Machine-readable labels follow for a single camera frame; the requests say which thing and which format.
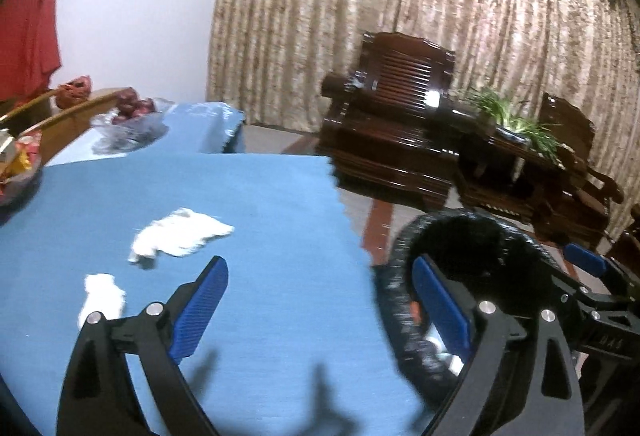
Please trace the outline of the black lined trash bin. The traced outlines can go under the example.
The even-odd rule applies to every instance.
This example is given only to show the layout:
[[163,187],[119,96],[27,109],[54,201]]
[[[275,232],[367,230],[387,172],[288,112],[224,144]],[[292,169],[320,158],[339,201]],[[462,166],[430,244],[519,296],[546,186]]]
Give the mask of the black lined trash bin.
[[[468,361],[450,354],[411,280],[426,254],[473,323]],[[404,226],[374,271],[399,371],[436,413],[432,435],[581,435],[575,349],[549,321],[553,258],[510,223],[469,211]]]

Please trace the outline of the crumpled white tissue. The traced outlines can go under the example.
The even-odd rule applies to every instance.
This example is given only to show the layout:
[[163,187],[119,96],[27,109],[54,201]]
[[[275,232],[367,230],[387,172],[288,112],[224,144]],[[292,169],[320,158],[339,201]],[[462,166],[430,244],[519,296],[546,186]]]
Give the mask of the crumpled white tissue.
[[233,232],[231,225],[216,218],[190,208],[179,208],[162,219],[153,220],[134,236],[128,261],[140,263],[142,259],[154,259],[158,253],[186,257],[209,240]]

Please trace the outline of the blue tablecloth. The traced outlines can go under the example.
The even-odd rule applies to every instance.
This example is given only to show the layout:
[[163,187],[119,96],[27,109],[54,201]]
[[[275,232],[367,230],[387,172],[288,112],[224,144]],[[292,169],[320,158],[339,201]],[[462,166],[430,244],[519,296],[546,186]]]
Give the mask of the blue tablecloth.
[[[183,207],[234,232],[129,263],[134,236]],[[181,371],[221,434],[424,430],[430,412],[397,369],[326,159],[152,149],[48,167],[1,222],[1,374],[36,429],[55,431],[87,274],[111,274],[135,315],[214,256],[227,291]]]

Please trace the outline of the small white tissue wad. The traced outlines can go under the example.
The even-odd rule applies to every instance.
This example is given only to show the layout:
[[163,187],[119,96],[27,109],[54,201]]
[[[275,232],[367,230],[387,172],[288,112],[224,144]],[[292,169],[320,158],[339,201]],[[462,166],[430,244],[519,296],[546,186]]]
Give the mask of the small white tissue wad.
[[101,312],[106,320],[122,318],[126,305],[126,292],[109,273],[87,274],[84,281],[86,299],[77,317],[79,329],[93,312]]

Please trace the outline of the dark wooden side table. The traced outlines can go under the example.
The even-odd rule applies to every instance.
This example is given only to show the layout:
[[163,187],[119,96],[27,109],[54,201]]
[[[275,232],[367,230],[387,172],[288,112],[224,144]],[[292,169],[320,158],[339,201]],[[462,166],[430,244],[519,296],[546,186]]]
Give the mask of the dark wooden side table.
[[563,173],[524,144],[469,133],[461,140],[454,183],[464,207],[527,223],[560,191]]

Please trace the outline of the green potted plant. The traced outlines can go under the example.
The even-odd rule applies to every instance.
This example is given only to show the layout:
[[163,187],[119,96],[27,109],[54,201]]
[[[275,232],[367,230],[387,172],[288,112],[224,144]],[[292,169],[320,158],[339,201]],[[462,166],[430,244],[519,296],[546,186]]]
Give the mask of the green potted plant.
[[560,142],[552,135],[550,125],[535,121],[533,118],[520,116],[515,112],[514,104],[488,87],[469,89],[465,100],[477,107],[482,113],[495,119],[496,125],[518,137],[522,137],[528,145],[544,159],[552,163],[559,162],[558,148]]

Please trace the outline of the glass fruit bowl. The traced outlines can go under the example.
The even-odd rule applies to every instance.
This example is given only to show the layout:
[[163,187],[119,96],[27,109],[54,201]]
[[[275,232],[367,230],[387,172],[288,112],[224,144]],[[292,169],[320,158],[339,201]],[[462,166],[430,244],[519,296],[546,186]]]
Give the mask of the glass fruit bowl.
[[147,147],[167,133],[164,119],[173,105],[162,98],[141,98],[131,88],[122,90],[111,110],[90,119],[91,129],[100,136],[92,151],[120,154]]

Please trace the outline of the snack dish with box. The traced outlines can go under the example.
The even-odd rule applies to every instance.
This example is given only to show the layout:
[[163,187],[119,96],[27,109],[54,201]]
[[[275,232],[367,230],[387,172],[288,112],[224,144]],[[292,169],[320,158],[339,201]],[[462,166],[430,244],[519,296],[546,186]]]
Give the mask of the snack dish with box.
[[41,170],[40,144],[42,133],[12,136],[1,130],[1,207],[8,208],[26,196]]

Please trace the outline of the red ornament on bench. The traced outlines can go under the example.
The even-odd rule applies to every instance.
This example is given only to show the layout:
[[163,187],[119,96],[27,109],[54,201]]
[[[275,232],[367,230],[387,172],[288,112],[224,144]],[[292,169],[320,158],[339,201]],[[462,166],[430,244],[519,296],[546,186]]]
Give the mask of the red ornament on bench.
[[92,92],[92,81],[88,75],[79,76],[56,88],[54,98],[55,106],[61,110],[67,110],[89,100]]

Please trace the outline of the beige patterned curtain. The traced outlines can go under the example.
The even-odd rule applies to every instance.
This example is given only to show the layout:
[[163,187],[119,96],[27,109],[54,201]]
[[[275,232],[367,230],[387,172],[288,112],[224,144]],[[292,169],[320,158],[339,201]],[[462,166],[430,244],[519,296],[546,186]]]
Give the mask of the beige patterned curtain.
[[454,90],[489,87],[533,113],[545,93],[596,128],[594,165],[623,189],[610,234],[639,200],[637,0],[216,0],[207,96],[254,123],[314,131],[322,78],[365,32],[402,32],[456,55]]

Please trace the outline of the red cloth on chair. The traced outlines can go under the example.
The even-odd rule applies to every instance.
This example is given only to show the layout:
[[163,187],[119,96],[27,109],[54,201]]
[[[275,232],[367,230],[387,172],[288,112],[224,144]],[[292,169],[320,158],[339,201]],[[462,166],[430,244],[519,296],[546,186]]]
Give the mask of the red cloth on chair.
[[1,100],[25,100],[47,89],[61,67],[56,0],[1,3]]

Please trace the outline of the wooden bench back rail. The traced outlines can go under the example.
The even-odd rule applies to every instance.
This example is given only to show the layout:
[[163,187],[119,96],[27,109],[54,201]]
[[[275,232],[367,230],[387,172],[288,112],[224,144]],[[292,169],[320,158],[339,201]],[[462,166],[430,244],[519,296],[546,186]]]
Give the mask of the wooden bench back rail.
[[41,162],[45,164],[85,133],[90,128],[93,116],[111,110],[123,91],[125,88],[100,89],[92,92],[85,102],[53,112],[50,104],[58,90],[50,90],[2,115],[1,128],[9,130],[14,137],[40,131],[39,153]]

